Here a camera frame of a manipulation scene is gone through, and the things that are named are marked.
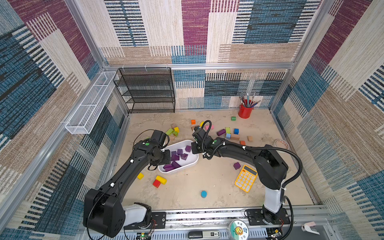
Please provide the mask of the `long purple brick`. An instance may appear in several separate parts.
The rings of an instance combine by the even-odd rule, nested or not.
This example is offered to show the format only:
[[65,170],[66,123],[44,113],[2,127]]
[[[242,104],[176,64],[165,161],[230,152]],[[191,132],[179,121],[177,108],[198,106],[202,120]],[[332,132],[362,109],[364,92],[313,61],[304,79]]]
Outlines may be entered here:
[[163,166],[164,172],[169,172],[175,169],[175,167],[172,164],[164,165]]

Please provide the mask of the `purple cube cluster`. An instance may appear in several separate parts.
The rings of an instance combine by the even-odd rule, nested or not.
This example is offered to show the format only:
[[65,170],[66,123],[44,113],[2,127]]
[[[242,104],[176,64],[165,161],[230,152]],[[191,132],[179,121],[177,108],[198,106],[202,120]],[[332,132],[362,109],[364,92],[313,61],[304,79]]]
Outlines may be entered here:
[[190,153],[191,150],[192,150],[192,146],[186,146],[186,147],[185,147],[185,151],[186,151],[186,152]]

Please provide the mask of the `white plastic storage bin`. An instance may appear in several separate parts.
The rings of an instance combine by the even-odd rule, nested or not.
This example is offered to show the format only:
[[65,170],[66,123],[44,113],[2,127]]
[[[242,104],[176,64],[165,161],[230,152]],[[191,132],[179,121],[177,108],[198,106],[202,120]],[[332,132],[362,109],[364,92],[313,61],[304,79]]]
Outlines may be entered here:
[[[192,167],[192,166],[196,165],[198,163],[198,160],[199,160],[199,155],[198,154],[193,154],[192,151],[190,153],[185,151],[185,147],[186,146],[191,146],[191,143],[193,143],[193,141],[191,141],[191,140],[184,140],[184,141],[181,141],[181,142],[178,142],[178,143],[175,143],[175,144],[172,144],[172,145],[166,147],[165,150],[170,150],[171,151],[171,163],[170,164],[172,164],[173,161],[176,161],[176,162],[178,162],[178,164],[181,167],[177,168],[177,169],[174,169],[172,171],[169,171],[169,172],[164,172],[164,169],[163,169],[164,165],[160,165],[158,167],[159,171],[162,174],[173,174],[173,173],[179,172],[181,170],[185,170],[186,168],[189,168],[189,167]],[[184,152],[183,154],[188,154],[189,155],[186,160],[182,160],[181,156],[177,155],[177,150],[178,149],[182,149],[183,152]]]

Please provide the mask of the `small purple cube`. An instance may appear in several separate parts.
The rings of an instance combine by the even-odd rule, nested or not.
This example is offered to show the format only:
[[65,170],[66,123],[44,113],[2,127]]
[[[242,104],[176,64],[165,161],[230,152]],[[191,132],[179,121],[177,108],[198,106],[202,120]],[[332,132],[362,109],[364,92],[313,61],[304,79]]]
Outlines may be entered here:
[[188,156],[189,156],[188,154],[182,154],[181,158],[182,158],[182,160],[186,160],[188,158]]

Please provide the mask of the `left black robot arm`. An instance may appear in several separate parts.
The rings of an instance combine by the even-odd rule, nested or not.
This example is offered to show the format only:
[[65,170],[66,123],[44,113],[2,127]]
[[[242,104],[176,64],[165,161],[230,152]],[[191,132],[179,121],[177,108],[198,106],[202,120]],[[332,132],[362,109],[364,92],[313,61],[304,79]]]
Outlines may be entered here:
[[99,189],[90,189],[84,200],[83,225],[89,232],[115,237],[130,225],[147,228],[151,225],[152,208],[136,202],[123,208],[122,202],[129,187],[145,167],[158,167],[171,162],[171,152],[166,150],[170,137],[154,130],[150,138],[137,142],[124,165]]

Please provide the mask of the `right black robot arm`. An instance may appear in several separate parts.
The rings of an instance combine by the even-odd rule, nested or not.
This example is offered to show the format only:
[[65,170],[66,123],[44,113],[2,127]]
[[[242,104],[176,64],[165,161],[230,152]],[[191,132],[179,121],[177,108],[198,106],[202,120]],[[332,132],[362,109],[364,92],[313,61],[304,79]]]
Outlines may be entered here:
[[[270,145],[250,147],[220,137],[212,139],[209,135],[210,130],[211,126],[207,130],[203,127],[194,127],[193,154],[203,154],[208,160],[213,157],[231,158],[255,167],[259,180],[266,190],[261,218],[265,224],[275,224],[280,220],[283,203],[288,199],[283,195],[286,186],[296,180],[303,171],[300,157],[290,150]],[[290,154],[298,164],[297,172],[289,179],[286,179],[289,167],[279,152]]]

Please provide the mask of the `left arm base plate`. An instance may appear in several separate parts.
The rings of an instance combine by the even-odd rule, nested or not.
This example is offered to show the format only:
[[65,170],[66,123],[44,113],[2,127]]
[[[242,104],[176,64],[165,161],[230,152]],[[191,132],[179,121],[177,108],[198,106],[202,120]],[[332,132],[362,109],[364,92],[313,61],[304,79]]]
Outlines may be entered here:
[[152,212],[150,223],[145,225],[144,230],[161,230],[165,229],[167,220],[166,212]]

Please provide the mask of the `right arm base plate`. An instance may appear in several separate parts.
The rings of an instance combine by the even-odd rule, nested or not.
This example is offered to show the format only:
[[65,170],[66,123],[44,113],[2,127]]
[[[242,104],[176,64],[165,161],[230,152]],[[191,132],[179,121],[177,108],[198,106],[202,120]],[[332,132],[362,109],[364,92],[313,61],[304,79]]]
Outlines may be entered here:
[[286,209],[281,208],[277,213],[272,213],[264,208],[245,210],[245,216],[251,226],[263,225],[289,225],[291,219]]

